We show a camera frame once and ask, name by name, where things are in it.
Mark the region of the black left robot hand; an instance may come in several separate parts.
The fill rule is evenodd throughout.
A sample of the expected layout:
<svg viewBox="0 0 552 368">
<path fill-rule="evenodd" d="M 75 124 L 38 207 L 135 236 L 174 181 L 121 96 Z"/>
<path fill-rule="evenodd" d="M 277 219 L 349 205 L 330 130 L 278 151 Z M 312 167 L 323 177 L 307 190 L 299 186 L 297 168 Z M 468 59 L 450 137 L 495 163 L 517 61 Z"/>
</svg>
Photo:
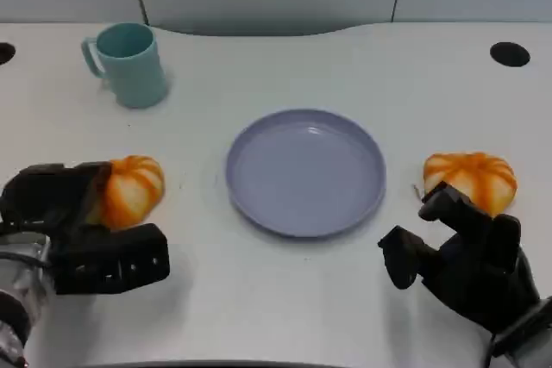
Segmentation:
<svg viewBox="0 0 552 368">
<path fill-rule="evenodd" d="M 97 213 L 111 175 L 108 161 L 31 165 L 1 192 L 1 235 L 45 234 L 67 239 Z"/>
</svg>

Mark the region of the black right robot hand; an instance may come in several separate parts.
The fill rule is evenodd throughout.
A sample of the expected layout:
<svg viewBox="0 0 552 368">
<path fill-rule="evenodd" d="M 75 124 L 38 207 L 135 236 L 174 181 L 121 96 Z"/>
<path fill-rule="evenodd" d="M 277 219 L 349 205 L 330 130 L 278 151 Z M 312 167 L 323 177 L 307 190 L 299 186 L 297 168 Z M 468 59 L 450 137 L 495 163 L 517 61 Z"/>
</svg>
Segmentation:
<svg viewBox="0 0 552 368">
<path fill-rule="evenodd" d="M 490 216 L 445 182 L 423 198 L 418 215 L 455 233 L 437 249 L 400 226 L 383 237 L 378 246 L 398 289 L 420 277 L 441 303 L 494 334 L 541 301 L 520 246 L 518 218 Z"/>
</svg>

